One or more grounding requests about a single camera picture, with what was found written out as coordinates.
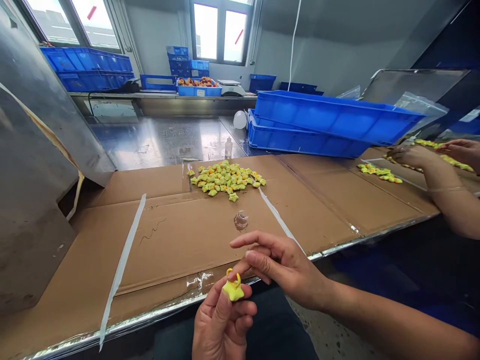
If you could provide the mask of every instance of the small bottle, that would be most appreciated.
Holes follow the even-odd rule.
[[[235,218],[233,219],[233,222],[237,230],[243,230],[249,224],[249,217],[248,215],[245,215],[243,210],[240,210],[238,214],[235,216]]]
[[[232,139],[229,136],[228,139],[226,140],[226,143],[225,143],[225,157],[226,158],[231,158],[232,157],[233,147],[234,147],[234,144],[232,143]]]

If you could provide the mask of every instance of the bracelet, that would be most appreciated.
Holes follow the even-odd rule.
[[[450,192],[450,191],[459,191],[459,190],[467,190],[464,186],[456,186],[456,187],[447,187],[443,189],[429,189],[429,193],[443,193],[443,192]]]

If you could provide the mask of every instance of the window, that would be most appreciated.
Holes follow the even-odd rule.
[[[15,0],[39,42],[121,53],[103,0]]]
[[[120,49],[103,0],[72,0],[93,47]]]
[[[253,0],[190,0],[193,58],[244,66]]]

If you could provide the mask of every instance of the clear plastic bag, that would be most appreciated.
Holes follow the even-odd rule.
[[[414,113],[425,114],[427,115],[422,120],[420,120],[414,127],[412,127],[408,134],[417,132],[420,128],[434,122],[435,120],[446,115],[450,109],[440,105],[439,103],[428,100],[425,97],[417,96],[411,92],[405,91],[395,104],[396,107],[410,110]]]
[[[337,96],[338,99],[351,99],[351,100],[358,100],[360,99],[360,85],[351,88],[348,91],[345,91],[343,94]]]

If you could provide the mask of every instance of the dark pants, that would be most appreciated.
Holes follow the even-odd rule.
[[[318,359],[310,336],[293,312],[281,288],[272,286],[256,291],[250,300],[258,313],[246,336],[246,358],[250,359]],[[191,359],[195,313],[171,324],[155,334],[154,359]]]

